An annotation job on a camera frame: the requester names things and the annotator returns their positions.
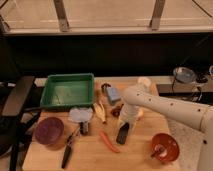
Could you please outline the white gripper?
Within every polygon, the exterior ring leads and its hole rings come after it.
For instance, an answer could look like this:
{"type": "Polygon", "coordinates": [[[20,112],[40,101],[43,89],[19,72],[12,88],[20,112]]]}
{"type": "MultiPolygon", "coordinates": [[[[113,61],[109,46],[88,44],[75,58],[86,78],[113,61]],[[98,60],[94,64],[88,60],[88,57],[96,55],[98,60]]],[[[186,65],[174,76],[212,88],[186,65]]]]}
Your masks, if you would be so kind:
{"type": "Polygon", "coordinates": [[[118,118],[118,127],[121,128],[125,123],[129,124],[129,129],[133,130],[138,119],[140,108],[125,103],[120,111],[118,118]]]}

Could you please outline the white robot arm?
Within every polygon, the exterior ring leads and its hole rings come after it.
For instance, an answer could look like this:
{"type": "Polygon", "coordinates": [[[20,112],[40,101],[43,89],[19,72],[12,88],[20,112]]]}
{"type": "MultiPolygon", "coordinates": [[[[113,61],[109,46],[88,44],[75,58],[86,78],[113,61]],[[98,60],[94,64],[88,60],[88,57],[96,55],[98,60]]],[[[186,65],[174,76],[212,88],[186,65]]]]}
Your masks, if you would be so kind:
{"type": "Polygon", "coordinates": [[[142,83],[126,88],[122,100],[119,125],[133,125],[139,108],[145,107],[203,132],[197,171],[213,171],[213,106],[152,95],[142,83]]]}

